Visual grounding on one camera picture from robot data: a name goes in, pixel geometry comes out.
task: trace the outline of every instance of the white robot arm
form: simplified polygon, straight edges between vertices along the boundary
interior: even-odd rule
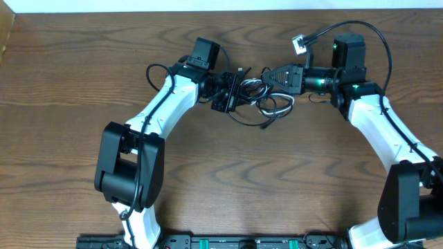
[[[388,122],[385,115],[382,114],[379,100],[380,95],[378,94],[361,96],[358,100],[353,100],[350,105],[348,117],[351,124],[368,139],[368,142],[380,157],[388,173],[392,165],[399,164],[401,161],[423,163],[424,160],[409,147],[406,141]],[[383,97],[383,101],[385,108],[388,108],[390,117],[403,133],[417,144],[419,150],[423,152],[429,160],[434,160],[437,154],[423,145],[410,132],[406,125],[395,114],[387,97]],[[364,224],[350,228],[349,237],[354,249],[378,249],[395,246],[395,244],[389,241],[383,234],[378,218],[373,218]]]
[[[170,96],[153,114],[150,124],[147,125],[146,134],[155,133],[160,138],[166,139],[179,121],[181,116],[197,103],[198,100],[198,84],[191,81],[190,78],[174,75],[175,87]],[[141,131],[142,125],[152,109],[160,102],[160,100],[168,93],[171,87],[171,75],[166,77],[165,84],[155,98],[134,118],[128,120],[133,131]],[[136,149],[132,149],[132,153],[137,154]],[[122,203],[113,203],[117,213],[121,214],[129,209],[128,205]],[[135,245],[140,249],[152,249],[160,236],[160,226],[155,218],[154,206],[143,208],[142,212],[133,212],[129,217],[129,224],[132,232],[129,232],[127,222],[123,221],[125,229],[125,242],[132,245],[131,233],[134,236]]]

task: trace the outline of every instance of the wire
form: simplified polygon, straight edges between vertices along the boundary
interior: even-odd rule
[[[296,99],[293,96],[289,95],[289,94],[286,94],[286,93],[271,93],[271,97],[275,97],[275,96],[279,97],[280,99],[286,100],[289,103],[285,107],[283,107],[280,110],[276,111],[275,114],[285,113],[285,112],[289,111],[294,106],[294,104],[296,103]],[[260,112],[264,116],[270,116],[270,115],[273,114],[273,113],[269,113],[268,111],[269,111],[268,109],[264,109],[264,108],[262,108],[260,110]]]
[[[381,112],[385,115],[386,119],[389,121],[389,123],[392,125],[392,127],[394,127],[395,131],[406,141],[406,143],[409,145],[409,147],[424,160],[424,162],[428,165],[428,167],[430,167],[435,172],[435,175],[438,177],[441,184],[443,184],[443,174],[437,169],[436,166],[434,166],[434,164],[429,160],[429,158],[426,155],[424,155],[423,152],[421,152],[417,148],[417,145],[414,144],[408,138],[408,136],[397,126],[395,121],[389,116],[388,109],[385,108],[385,105],[383,103],[383,98],[386,95],[386,89],[388,88],[389,79],[390,79],[390,76],[392,73],[392,55],[390,53],[388,42],[386,41],[385,37],[381,34],[381,32],[377,28],[375,28],[372,24],[369,24],[365,21],[343,21],[341,23],[335,24],[335,25],[325,29],[324,31],[322,31],[316,35],[313,35],[313,36],[307,38],[307,41],[305,41],[305,43],[309,43],[310,41],[316,39],[317,37],[324,35],[325,33],[328,33],[329,31],[331,31],[339,26],[345,25],[345,24],[362,24],[362,25],[367,26],[368,28],[372,29],[373,31],[375,31],[376,34],[378,34],[378,36],[380,37],[380,40],[383,42],[383,45],[385,46],[385,49],[386,49],[386,54],[388,56],[388,76],[386,77],[385,84],[383,85],[383,91],[380,94]]]
[[[158,91],[158,92],[160,91],[160,89],[158,89],[157,86],[155,86],[154,83],[152,83],[152,81],[150,79],[150,68],[149,67],[146,68],[146,80],[155,91]]]
[[[129,231],[129,235],[131,237],[132,247],[136,248],[136,237],[134,236],[134,233],[132,232],[131,223],[129,222],[129,219],[126,220],[126,228]]]
[[[309,94],[309,96],[307,96],[307,98],[309,99],[309,101],[310,101],[311,103],[314,103],[314,104],[331,104],[331,102],[330,102],[330,101],[327,101],[327,100],[313,101],[313,100],[311,99],[311,96],[314,95],[314,94],[315,94],[315,93],[311,93],[311,94]]]
[[[184,63],[185,61],[188,60],[189,57],[191,57],[191,56],[190,56],[190,55],[184,55],[184,56],[182,56],[182,57],[178,60],[178,62],[180,62],[180,63]]]
[[[260,79],[264,82],[264,80],[263,80],[263,73],[264,73],[264,71],[265,70],[267,70],[268,69],[268,71],[271,71],[271,69],[269,68],[269,67],[267,67],[267,66],[265,66],[263,69],[262,69],[262,72],[260,73]]]
[[[260,124],[247,124],[247,123],[244,123],[244,122],[242,122],[242,121],[239,121],[239,120],[235,119],[235,118],[234,118],[231,114],[229,114],[229,113],[227,113],[227,115],[229,116],[229,118],[231,118],[232,120],[236,121],[237,123],[239,123],[239,124],[241,124],[241,125],[246,125],[246,126],[249,126],[249,127],[257,127],[257,126],[267,125],[269,122],[273,122],[272,120],[275,118],[275,112],[277,111],[277,102],[276,102],[272,97],[269,97],[269,99],[272,100],[273,103],[274,103],[274,114],[273,114],[273,115],[272,115],[267,121],[262,122],[262,123],[260,123]]]
[[[218,93],[216,93],[216,94],[214,94],[213,96],[207,98],[206,101],[199,101],[199,103],[200,103],[200,104],[206,104],[206,103],[208,103],[208,102],[210,102],[210,101],[215,100],[215,99],[218,98],[222,93],[225,93],[225,92],[226,92],[226,89],[222,89],[222,90],[220,90]]]
[[[248,75],[248,73],[251,71],[251,67],[248,67],[248,69],[243,73],[242,80]]]
[[[306,242],[306,240],[307,240],[307,236],[308,236],[309,234],[313,233],[313,232],[321,233],[321,234],[326,238],[327,242],[331,245],[331,247],[330,247],[330,248],[327,248],[327,249],[335,249],[334,244],[329,240],[329,238],[327,237],[327,235],[326,235],[323,231],[320,231],[320,230],[311,230],[311,231],[307,232],[307,233],[303,236],[302,243],[306,246],[307,249],[313,249],[312,247],[308,246],[308,245],[307,245],[307,242]]]

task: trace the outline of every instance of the wood grain surface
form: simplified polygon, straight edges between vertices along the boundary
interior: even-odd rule
[[[156,94],[148,64],[173,65],[205,37],[226,48],[232,68],[252,66],[257,77],[264,66],[303,63],[293,36],[348,19],[386,36],[394,59],[388,97],[443,154],[441,10],[18,15],[0,68],[0,247],[73,248],[81,234],[122,230],[93,177],[106,124],[124,123]],[[348,32],[365,35],[368,78],[382,84],[386,52],[365,27],[322,37],[315,64],[330,66],[334,36]],[[164,71],[152,75],[161,85]],[[264,131],[209,105],[189,110],[167,141],[159,223],[195,234],[303,234],[376,216],[387,174],[371,146],[336,109],[297,101]],[[239,112],[262,120],[253,107]]]

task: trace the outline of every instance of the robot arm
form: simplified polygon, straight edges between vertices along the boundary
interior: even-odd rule
[[[103,131],[94,184],[121,218],[134,207],[129,218],[122,219],[128,245],[151,249],[159,238],[161,229],[156,222],[154,202],[163,184],[165,139],[180,117],[200,97],[214,100],[211,107],[218,111],[233,111],[239,105],[233,99],[234,89],[238,88],[234,87],[238,85],[237,74],[209,72],[214,69],[219,48],[213,41],[198,38],[187,63],[179,61],[169,67],[163,88],[137,116],[124,125],[110,122]],[[139,161],[122,159],[121,153],[139,154],[137,145],[142,136]]]
[[[362,21],[336,24],[320,34],[346,23],[365,24],[375,30],[390,59],[383,35]],[[275,68],[266,72],[263,78],[296,95],[329,93],[331,104],[368,139],[388,172],[378,217],[351,228],[348,234],[350,245],[354,249],[391,248],[399,243],[443,236],[442,159],[409,131],[392,110],[387,97],[383,96],[381,105],[384,92],[377,84],[365,79],[363,36],[344,34],[336,37],[332,68],[312,66],[314,54],[310,46],[316,42],[317,36],[299,35],[293,38],[296,53],[307,54],[306,64]],[[432,189],[431,194],[420,196],[419,186]]]
[[[152,111],[169,91],[172,84],[171,77],[174,77],[175,81],[174,90],[153,114],[145,133],[155,133],[160,138],[166,139],[180,117],[195,105],[198,98],[198,85],[192,82],[190,78],[181,75],[169,75],[166,77],[163,88],[154,99],[137,116],[126,122],[126,125],[129,126],[132,131],[141,131],[145,116]],[[132,149],[132,153],[137,154],[137,150]],[[119,214],[129,209],[128,205],[121,202],[116,202],[112,205]],[[135,245],[139,248],[150,249],[154,247],[160,235],[160,226],[156,221],[154,206],[143,208],[141,212],[133,212],[129,217],[129,222],[122,222],[125,229],[125,242],[127,244],[132,245],[131,234],[133,234]]]
[[[403,170],[403,165],[400,163],[409,162],[404,166],[410,167],[411,170],[407,176],[414,176],[415,182],[412,181],[409,186],[397,185],[398,187],[401,187],[401,189],[396,189],[395,186],[389,185],[389,181],[387,181],[379,205],[379,216],[361,225],[356,225],[349,230],[350,243],[352,244],[352,247],[356,249],[391,248],[396,246],[396,243],[405,240],[416,241],[425,237],[429,238],[428,235],[420,232],[428,230],[427,228],[419,228],[418,231],[417,227],[411,227],[407,222],[408,219],[424,218],[423,214],[420,215],[419,206],[422,205],[422,209],[424,209],[424,206],[427,204],[420,201],[418,189],[419,175],[412,166],[419,165],[420,163],[423,164],[424,160],[408,146],[406,141],[388,122],[385,115],[381,113],[379,99],[380,95],[374,94],[361,96],[358,100],[351,101],[348,119],[351,124],[359,129],[366,139],[368,139],[368,142],[380,157],[380,160],[388,173],[390,173],[391,166],[395,165],[397,170]],[[417,144],[419,150],[423,152],[429,160],[434,160],[434,157],[437,157],[437,154],[424,146],[410,132],[389,105],[387,97],[383,97],[383,101],[385,108],[389,108],[390,117],[395,121],[403,133]],[[392,173],[390,173],[390,176],[392,176],[391,178],[395,180],[401,179],[398,175],[392,175],[394,172],[397,171],[393,170]],[[403,184],[409,184],[409,181],[404,181]],[[438,210],[438,207],[435,207],[434,205],[430,205],[430,207],[432,210]],[[402,212],[402,208],[410,209],[410,212]],[[438,215],[433,216],[433,219],[434,221],[429,221],[426,226],[432,227],[431,229],[438,231],[438,224],[441,224],[441,216],[440,220],[438,220]],[[441,234],[441,232],[430,232],[429,234],[433,234],[431,236],[434,237]]]

